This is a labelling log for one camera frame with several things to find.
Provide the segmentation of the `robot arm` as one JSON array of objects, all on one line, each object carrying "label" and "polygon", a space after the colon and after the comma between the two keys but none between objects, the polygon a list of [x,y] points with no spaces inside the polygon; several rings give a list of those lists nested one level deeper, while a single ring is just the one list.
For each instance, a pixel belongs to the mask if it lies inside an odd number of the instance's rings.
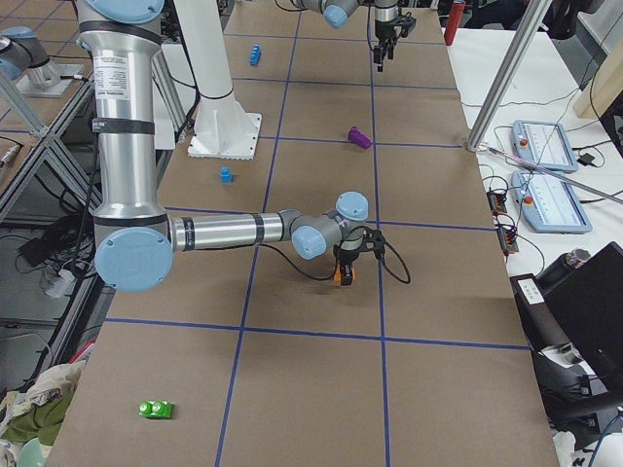
[{"label": "robot arm", "polygon": [[367,32],[367,43],[378,72],[384,71],[386,59],[394,59],[394,50],[398,41],[408,38],[417,23],[417,19],[410,11],[403,11],[405,1],[300,0],[290,1],[291,8],[283,7],[277,1],[275,4],[288,13],[310,11],[319,14],[334,29],[345,26],[352,14],[359,7],[365,6],[368,15],[367,27],[370,26],[371,14],[374,14],[374,32],[377,44],[372,45],[370,32]]},{"label": "robot arm", "polygon": [[[102,202],[93,214],[97,273],[111,287],[140,292],[160,284],[177,251],[222,250],[290,241],[304,259],[332,251],[344,283],[363,248],[368,201],[341,194],[319,217],[277,213],[173,218],[157,199],[152,64],[161,51],[160,1],[80,1],[81,38],[92,54]],[[176,7],[197,76],[194,154],[250,159],[261,116],[237,102],[221,23],[211,1]]]}]

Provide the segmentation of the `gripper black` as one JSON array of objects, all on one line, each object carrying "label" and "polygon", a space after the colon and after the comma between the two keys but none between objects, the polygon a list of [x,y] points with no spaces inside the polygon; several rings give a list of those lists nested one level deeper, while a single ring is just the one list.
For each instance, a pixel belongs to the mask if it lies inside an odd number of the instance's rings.
[{"label": "gripper black", "polygon": [[352,263],[360,254],[360,241],[345,241],[333,247],[333,254],[340,267],[340,284],[350,286],[354,279]]},{"label": "gripper black", "polygon": [[374,47],[374,63],[378,72],[384,71],[385,49],[388,60],[393,60],[394,46],[399,38],[407,38],[416,27],[415,18],[394,18],[390,21],[375,21],[377,44]]}]

